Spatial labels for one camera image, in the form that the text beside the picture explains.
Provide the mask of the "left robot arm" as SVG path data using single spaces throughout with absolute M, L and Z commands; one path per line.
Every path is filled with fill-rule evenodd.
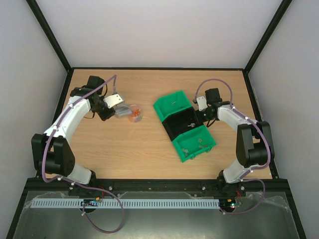
M 108 80 L 90 76 L 86 85 L 71 91 L 66 107 L 50 128 L 32 137 L 34 168 L 44 182 L 65 180 L 73 185 L 90 184 L 94 173 L 76 163 L 70 141 L 87 113 L 98 115 L 102 121 L 116 114 L 116 108 L 125 101 L 117 92 L 116 79 L 116 75 Z

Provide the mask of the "silver metal scoop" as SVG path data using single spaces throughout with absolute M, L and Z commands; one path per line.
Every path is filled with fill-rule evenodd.
M 132 113 L 130 106 L 126 104 L 119 105 L 115 108 L 115 116 L 119 118 L 130 116 Z

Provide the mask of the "clear plastic cup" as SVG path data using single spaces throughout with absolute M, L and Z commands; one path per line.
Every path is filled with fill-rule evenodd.
M 129 115 L 128 119 L 130 122 L 140 122 L 143 118 L 142 107 L 139 105 L 133 104 L 130 105 L 130 110 L 132 113 Z

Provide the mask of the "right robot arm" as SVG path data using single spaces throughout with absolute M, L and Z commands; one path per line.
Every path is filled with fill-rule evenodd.
M 272 133 L 269 123 L 257 121 L 237 110 L 230 101 L 223 101 L 217 88 L 205 91 L 205 96 L 195 94 L 198 105 L 196 115 L 200 122 L 222 121 L 236 132 L 236 159 L 217 177 L 216 188 L 223 195 L 235 189 L 255 170 L 269 166 L 274 158 Z

